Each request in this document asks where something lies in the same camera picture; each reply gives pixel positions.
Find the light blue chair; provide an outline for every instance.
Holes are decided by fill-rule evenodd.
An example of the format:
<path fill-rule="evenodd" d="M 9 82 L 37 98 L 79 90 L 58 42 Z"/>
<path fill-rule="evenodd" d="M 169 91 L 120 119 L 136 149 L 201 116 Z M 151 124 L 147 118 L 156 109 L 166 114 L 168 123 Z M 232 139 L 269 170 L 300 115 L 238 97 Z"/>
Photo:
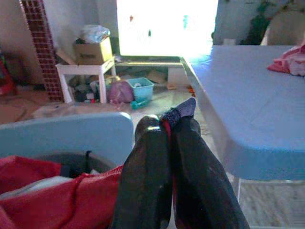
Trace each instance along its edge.
<path fill-rule="evenodd" d="M 98 113 L 0 125 L 0 157 L 40 157 L 92 151 L 109 167 L 124 163 L 132 150 L 133 125 L 126 113 Z"/>

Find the plastic table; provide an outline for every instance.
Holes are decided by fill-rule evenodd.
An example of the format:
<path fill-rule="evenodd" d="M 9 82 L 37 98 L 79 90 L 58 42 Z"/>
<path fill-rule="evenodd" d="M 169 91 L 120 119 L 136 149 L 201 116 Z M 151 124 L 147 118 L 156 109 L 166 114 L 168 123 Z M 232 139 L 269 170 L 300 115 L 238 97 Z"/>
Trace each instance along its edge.
<path fill-rule="evenodd" d="M 213 46 L 183 58 L 219 158 L 240 179 L 305 179 L 305 79 L 266 67 L 290 46 Z"/>

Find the floor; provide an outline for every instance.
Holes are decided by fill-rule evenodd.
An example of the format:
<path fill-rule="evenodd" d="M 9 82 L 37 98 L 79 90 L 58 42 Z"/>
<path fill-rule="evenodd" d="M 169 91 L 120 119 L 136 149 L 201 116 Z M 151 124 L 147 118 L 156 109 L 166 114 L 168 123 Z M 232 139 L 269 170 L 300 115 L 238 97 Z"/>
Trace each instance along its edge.
<path fill-rule="evenodd" d="M 21 91 L 18 97 L 0 98 L 0 124 L 33 118 L 123 111 L 131 115 L 136 126 L 144 115 L 159 114 L 190 96 L 184 87 L 168 91 L 164 86 L 156 86 L 150 104 L 134 111 L 128 104 L 50 104 L 44 92 Z M 198 108 L 194 117 L 200 123 L 202 138 L 217 156 L 211 133 Z M 305 228 L 305 182 L 243 180 L 240 205 L 253 228 Z M 168 228 L 175 228 L 172 221 Z"/>

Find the chair backrest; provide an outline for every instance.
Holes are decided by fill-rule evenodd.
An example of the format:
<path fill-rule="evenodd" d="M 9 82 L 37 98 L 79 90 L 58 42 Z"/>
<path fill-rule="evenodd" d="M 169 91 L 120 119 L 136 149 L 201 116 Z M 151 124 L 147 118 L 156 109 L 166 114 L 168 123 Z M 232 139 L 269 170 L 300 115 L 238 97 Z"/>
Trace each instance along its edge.
<path fill-rule="evenodd" d="M 97 113 L 0 125 L 0 157 L 39 156 L 91 150 L 115 165 L 132 149 L 133 125 L 126 113 Z"/>
<path fill-rule="evenodd" d="M 305 14 L 287 11 L 270 22 L 261 45 L 301 45 L 305 39 Z"/>

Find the tiled pillar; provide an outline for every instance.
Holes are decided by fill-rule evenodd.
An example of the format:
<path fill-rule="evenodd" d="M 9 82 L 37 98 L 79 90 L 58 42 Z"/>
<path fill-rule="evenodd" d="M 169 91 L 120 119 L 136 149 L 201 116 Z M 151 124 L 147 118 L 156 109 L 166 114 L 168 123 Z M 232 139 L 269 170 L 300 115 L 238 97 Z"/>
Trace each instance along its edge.
<path fill-rule="evenodd" d="M 55 67 L 55 49 L 43 0 L 20 0 L 20 5 L 31 32 L 49 99 L 63 101 L 61 84 Z"/>

